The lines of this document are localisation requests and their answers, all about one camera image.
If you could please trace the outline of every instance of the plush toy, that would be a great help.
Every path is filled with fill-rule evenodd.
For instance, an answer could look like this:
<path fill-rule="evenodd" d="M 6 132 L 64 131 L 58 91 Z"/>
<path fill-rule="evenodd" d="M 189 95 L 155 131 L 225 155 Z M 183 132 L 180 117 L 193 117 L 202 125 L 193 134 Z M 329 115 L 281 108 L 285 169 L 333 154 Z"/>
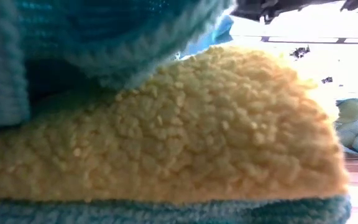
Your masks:
<path fill-rule="evenodd" d="M 339 118 L 336 121 L 337 133 L 346 152 L 358 154 L 358 99 L 337 101 Z"/>
<path fill-rule="evenodd" d="M 133 90 L 50 97 L 0 131 L 0 223 L 345 224 L 344 153 L 314 88 L 226 46 Z"/>

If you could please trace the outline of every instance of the knit stitch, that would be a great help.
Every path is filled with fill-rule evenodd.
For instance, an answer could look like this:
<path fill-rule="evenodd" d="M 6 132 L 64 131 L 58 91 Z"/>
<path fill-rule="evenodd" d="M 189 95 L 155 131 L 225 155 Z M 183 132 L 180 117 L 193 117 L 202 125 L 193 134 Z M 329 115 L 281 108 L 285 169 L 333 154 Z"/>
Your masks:
<path fill-rule="evenodd" d="M 230 35 L 230 30 L 233 23 L 234 21 L 230 16 L 222 16 L 222 19 L 220 20 L 217 28 L 212 32 L 201 36 L 197 42 L 190 43 L 186 50 L 180 52 L 180 58 L 200 53 L 211 45 L 218 45 L 233 40 Z"/>
<path fill-rule="evenodd" d="M 57 58 L 116 90 L 213 27 L 233 0 L 0 0 L 0 126 L 29 119 L 23 59 Z"/>
<path fill-rule="evenodd" d="M 92 203 L 0 201 L 0 224 L 345 224 L 349 197 L 279 202 L 212 201 L 184 206 L 112 200 Z"/>

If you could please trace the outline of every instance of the curly fleece texture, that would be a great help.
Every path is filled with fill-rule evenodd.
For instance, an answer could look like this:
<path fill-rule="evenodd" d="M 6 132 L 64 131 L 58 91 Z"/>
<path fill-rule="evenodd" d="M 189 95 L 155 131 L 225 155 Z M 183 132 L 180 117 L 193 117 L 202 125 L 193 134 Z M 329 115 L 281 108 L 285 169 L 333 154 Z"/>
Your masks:
<path fill-rule="evenodd" d="M 213 47 L 136 90 L 50 99 L 61 108 L 0 133 L 0 198 L 181 204 L 346 194 L 343 153 L 308 96 L 313 87 L 269 54 Z"/>
<path fill-rule="evenodd" d="M 102 86 L 134 88 L 214 26 L 233 4 L 233 0 L 0 0 L 0 127 L 30 118 L 25 59 L 55 58 L 75 65 Z"/>

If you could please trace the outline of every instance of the fluffy yellow fabric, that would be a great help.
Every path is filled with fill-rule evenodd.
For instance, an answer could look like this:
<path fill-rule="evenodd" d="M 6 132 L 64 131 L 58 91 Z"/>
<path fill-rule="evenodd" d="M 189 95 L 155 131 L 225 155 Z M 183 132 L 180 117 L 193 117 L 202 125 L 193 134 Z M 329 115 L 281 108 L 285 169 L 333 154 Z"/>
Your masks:
<path fill-rule="evenodd" d="M 214 47 L 138 90 L 0 133 L 0 198 L 173 203 L 347 192 L 313 84 L 262 51 Z M 68 101 L 70 94 L 62 96 Z"/>

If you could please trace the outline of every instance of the blanket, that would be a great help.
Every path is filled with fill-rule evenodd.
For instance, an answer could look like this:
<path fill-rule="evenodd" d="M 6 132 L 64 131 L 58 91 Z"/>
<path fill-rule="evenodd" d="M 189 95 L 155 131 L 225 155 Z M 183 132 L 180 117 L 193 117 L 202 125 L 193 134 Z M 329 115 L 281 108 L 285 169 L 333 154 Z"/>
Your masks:
<path fill-rule="evenodd" d="M 134 88 L 189 41 L 213 29 L 233 3 L 0 0 L 0 127 L 31 118 L 25 61 L 57 59 L 102 86 Z"/>
<path fill-rule="evenodd" d="M 345 224 L 336 114 L 315 88 L 226 46 L 133 90 L 51 96 L 0 131 L 0 223 Z"/>

